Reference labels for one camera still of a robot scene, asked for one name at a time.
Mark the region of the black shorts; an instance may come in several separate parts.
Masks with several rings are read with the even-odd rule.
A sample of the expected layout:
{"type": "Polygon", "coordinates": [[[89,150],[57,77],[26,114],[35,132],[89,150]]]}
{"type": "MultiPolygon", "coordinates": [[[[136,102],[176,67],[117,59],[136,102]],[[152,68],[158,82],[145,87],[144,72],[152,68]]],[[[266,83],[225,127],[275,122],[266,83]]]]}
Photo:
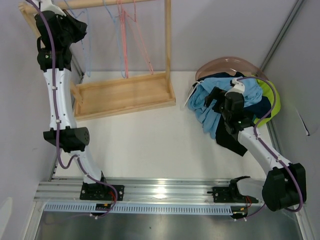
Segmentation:
{"type": "Polygon", "coordinates": [[[243,157],[248,151],[243,145],[235,140],[226,130],[224,118],[221,116],[215,132],[216,143],[237,155],[243,157]]]}

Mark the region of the navy blue shorts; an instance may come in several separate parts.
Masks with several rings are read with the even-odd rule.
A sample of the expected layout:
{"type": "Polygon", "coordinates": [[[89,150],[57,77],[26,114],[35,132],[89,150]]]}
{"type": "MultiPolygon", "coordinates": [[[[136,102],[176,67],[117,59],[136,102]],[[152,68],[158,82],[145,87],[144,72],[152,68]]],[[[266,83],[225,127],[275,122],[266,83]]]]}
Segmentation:
{"type": "MultiPolygon", "coordinates": [[[[241,72],[236,72],[234,76],[227,72],[218,72],[211,75],[212,78],[220,80],[222,84],[220,89],[228,91],[231,89],[230,81],[234,78],[244,78],[241,72]]],[[[260,79],[248,78],[241,81],[245,85],[244,108],[243,111],[248,116],[253,116],[255,122],[266,115],[274,104],[274,94],[277,92],[272,89],[274,86],[271,82],[265,82],[260,79]]]]}

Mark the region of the pink hanger of green shorts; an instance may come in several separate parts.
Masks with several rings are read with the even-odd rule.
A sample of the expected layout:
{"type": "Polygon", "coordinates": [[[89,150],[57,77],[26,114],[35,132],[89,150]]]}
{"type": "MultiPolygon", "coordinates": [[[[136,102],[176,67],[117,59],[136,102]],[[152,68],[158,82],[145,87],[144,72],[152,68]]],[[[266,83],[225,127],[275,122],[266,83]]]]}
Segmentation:
{"type": "Polygon", "coordinates": [[[142,34],[142,30],[141,30],[141,27],[140,27],[140,24],[138,22],[138,18],[137,18],[137,1],[136,0],[133,0],[133,17],[131,18],[132,22],[134,23],[135,25],[135,28],[136,28],[136,32],[138,33],[138,38],[135,40],[136,43],[137,43],[137,46],[140,50],[140,53],[144,59],[144,62],[150,72],[151,75],[154,74],[154,68],[153,68],[153,65],[151,63],[151,60],[150,60],[150,57],[149,57],[149,54],[148,54],[148,50],[146,48],[146,45],[145,45],[145,41],[144,41],[144,38],[143,38],[143,34],[142,34]]]}

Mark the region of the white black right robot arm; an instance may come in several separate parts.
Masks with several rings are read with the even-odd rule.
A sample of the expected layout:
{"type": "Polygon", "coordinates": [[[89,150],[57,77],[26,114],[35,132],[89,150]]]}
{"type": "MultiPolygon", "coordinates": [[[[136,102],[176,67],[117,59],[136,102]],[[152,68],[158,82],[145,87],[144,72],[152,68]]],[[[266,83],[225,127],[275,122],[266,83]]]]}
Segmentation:
{"type": "Polygon", "coordinates": [[[241,92],[214,87],[205,97],[205,107],[212,102],[215,104],[211,109],[221,114],[227,136],[245,147],[266,174],[265,180],[249,176],[232,179],[229,198],[239,202],[248,196],[263,201],[273,212],[282,209],[299,212],[307,200],[305,168],[300,163],[291,163],[264,142],[258,128],[244,112],[245,100],[241,92]]]}

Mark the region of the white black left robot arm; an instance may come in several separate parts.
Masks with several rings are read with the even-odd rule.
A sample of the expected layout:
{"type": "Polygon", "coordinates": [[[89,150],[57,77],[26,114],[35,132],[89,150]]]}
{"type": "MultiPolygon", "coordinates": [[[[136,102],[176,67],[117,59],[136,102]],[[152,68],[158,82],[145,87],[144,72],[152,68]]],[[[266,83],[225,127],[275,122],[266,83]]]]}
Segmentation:
{"type": "Polygon", "coordinates": [[[62,14],[44,10],[35,15],[40,37],[37,39],[37,62],[47,84],[50,124],[43,132],[44,139],[55,146],[59,165],[68,169],[70,162],[63,164],[61,152],[70,155],[83,173],[83,194],[92,194],[97,200],[108,196],[103,172],[94,163],[89,150],[90,134],[87,127],[78,127],[72,107],[70,83],[72,76],[72,52],[70,46],[86,35],[87,24],[62,14]]]}

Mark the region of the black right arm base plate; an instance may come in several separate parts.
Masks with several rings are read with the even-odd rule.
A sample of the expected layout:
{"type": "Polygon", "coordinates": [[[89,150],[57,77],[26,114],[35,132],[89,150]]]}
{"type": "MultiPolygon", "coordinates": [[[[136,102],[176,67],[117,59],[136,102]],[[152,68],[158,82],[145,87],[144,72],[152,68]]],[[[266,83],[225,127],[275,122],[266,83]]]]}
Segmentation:
{"type": "Polygon", "coordinates": [[[215,203],[257,204],[259,202],[257,198],[240,194],[237,187],[238,181],[249,178],[249,176],[233,178],[230,180],[228,186],[214,186],[206,193],[212,195],[215,203]]]}

